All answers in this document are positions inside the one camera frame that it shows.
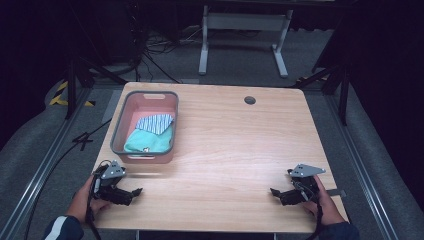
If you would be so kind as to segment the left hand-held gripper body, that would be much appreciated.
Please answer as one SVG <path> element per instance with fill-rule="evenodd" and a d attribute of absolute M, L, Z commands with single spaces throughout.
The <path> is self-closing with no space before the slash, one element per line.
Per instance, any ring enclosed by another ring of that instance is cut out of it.
<path fill-rule="evenodd" d="M 131 192 L 117 187 L 117 184 L 124 176 L 125 169 L 116 160 L 100 165 L 94 172 L 93 197 L 123 205 L 122 199 L 133 198 Z"/>

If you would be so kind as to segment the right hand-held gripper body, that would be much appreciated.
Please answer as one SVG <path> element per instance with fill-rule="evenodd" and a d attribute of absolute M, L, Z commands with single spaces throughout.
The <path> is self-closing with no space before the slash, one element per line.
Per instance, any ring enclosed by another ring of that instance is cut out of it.
<path fill-rule="evenodd" d="M 281 198 L 290 198 L 294 201 L 294 205 L 302 202 L 315 200 L 319 192 L 319 188 L 314 179 L 315 175 L 325 173 L 326 170 L 306 164 L 298 164 L 295 168 L 288 170 L 291 177 L 293 190 L 283 192 Z"/>

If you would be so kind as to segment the person's right hand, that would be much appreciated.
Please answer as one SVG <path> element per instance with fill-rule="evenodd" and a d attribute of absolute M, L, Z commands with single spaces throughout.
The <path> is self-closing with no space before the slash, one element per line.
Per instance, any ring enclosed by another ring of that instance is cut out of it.
<path fill-rule="evenodd" d="M 302 203 L 303 208 L 305 209 L 306 212 L 313 214 L 315 217 L 318 217 L 318 206 L 321 206 L 321 209 L 322 209 L 321 224 L 324 226 L 343 223 L 345 219 L 339 213 L 337 206 L 335 205 L 330 195 L 327 193 L 320 178 L 317 175 L 315 175 L 314 179 L 319 188 L 318 200 L 317 202 L 313 202 L 313 201 L 303 202 Z"/>

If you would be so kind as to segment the person's left hand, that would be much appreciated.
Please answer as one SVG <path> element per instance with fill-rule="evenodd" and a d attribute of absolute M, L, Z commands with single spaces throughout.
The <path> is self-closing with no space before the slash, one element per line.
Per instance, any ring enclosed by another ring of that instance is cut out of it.
<path fill-rule="evenodd" d="M 94 214 L 100 211 L 107 210 L 110 208 L 111 203 L 102 199 L 88 200 L 91 189 L 91 183 L 93 176 L 90 176 L 84 185 L 74 195 L 66 216 L 75 217 L 80 223 L 84 223 L 86 220 L 86 212 L 88 208 L 91 208 Z"/>

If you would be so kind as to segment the teal green cloth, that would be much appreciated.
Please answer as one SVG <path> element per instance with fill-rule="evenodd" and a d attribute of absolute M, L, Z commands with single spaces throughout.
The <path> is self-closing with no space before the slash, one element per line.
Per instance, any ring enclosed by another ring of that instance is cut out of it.
<path fill-rule="evenodd" d="M 135 129 L 127 138 L 124 150 L 126 152 L 163 153 L 171 148 L 172 137 L 173 129 L 171 127 L 168 127 L 161 134 Z"/>

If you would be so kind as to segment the blue white striped cloth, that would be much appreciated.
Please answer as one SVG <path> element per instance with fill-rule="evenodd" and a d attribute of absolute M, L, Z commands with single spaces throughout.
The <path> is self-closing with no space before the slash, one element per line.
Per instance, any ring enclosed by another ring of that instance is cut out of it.
<path fill-rule="evenodd" d="M 161 135 L 173 123 L 174 118 L 170 114 L 156 114 L 140 118 L 136 125 L 136 129 Z"/>

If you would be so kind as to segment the pink basket with grey rim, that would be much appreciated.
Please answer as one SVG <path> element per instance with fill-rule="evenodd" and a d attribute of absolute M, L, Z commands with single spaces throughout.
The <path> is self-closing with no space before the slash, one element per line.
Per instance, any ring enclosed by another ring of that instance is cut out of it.
<path fill-rule="evenodd" d="M 178 116 L 178 95 L 171 91 L 132 91 L 125 96 L 114 133 L 111 138 L 111 150 L 125 163 L 131 164 L 166 164 L 173 158 L 173 147 L 176 135 Z M 146 116 L 170 114 L 174 121 L 170 125 L 173 137 L 171 148 L 163 153 L 126 152 L 124 144 L 129 135 L 136 129 L 137 121 Z"/>

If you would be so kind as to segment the black tripod stand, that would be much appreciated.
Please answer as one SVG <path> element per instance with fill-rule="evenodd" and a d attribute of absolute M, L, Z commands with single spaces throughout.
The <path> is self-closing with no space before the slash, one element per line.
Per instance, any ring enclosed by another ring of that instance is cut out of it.
<path fill-rule="evenodd" d="M 347 100 L 349 93 L 349 66 L 346 64 L 332 66 L 326 69 L 319 71 L 318 73 L 313 74 L 310 77 L 301 77 L 296 81 L 292 88 L 294 89 L 303 89 L 304 87 L 312 84 L 313 82 L 327 78 L 324 85 L 321 87 L 321 92 L 324 95 L 333 95 L 337 88 L 340 88 L 339 93 L 339 103 L 338 103 L 338 116 L 341 123 L 346 126 L 346 110 L 347 110 Z"/>
<path fill-rule="evenodd" d="M 100 75 L 111 79 L 119 85 L 125 85 L 126 80 L 106 68 L 95 64 L 81 56 L 73 56 L 69 60 L 68 76 L 68 107 L 66 119 L 70 119 L 77 109 L 76 81 L 79 81 L 83 88 L 91 88 L 94 85 L 94 78 L 90 69 L 96 70 Z"/>

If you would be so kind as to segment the aluminium floor rail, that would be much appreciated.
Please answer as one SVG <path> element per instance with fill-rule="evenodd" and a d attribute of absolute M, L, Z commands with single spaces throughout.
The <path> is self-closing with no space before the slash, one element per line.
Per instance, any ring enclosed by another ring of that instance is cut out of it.
<path fill-rule="evenodd" d="M 85 101 L 91 93 L 90 88 L 82 88 L 77 95 L 76 103 L 73 105 L 73 113 L 64 120 L 58 132 L 50 145 L 46 155 L 41 161 L 39 167 L 35 171 L 32 179 L 27 184 L 23 195 L 21 196 L 14 211 L 9 217 L 3 229 L 0 231 L 0 240 L 11 240 L 20 229 L 29 212 L 34 208 L 34 204 L 44 186 L 49 173 L 54 169 L 54 164 L 58 157 L 59 151 L 63 146 L 64 140 L 70 131 L 80 110 L 83 108 Z"/>
<path fill-rule="evenodd" d="M 373 184 L 370 174 L 366 170 L 362 157 L 359 154 L 349 129 L 347 126 L 342 124 L 342 121 L 339 118 L 337 102 L 331 96 L 325 96 L 324 99 L 330 109 L 331 116 L 336 122 L 336 126 L 342 136 L 342 139 L 347 146 L 354 172 L 384 240 L 399 240 L 394 226 L 381 201 L 380 195 Z"/>

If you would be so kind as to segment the white metal desk frame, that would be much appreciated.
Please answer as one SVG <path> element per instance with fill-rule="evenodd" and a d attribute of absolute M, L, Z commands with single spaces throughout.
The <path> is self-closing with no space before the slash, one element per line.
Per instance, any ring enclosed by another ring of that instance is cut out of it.
<path fill-rule="evenodd" d="M 208 64 L 208 31 L 213 30 L 252 30 L 279 32 L 279 40 L 271 46 L 274 59 L 282 78 L 288 77 L 288 71 L 282 55 L 282 47 L 289 31 L 293 11 L 287 10 L 283 15 L 247 14 L 247 13 L 215 13 L 209 7 L 203 7 L 202 47 L 198 73 L 205 75 Z"/>

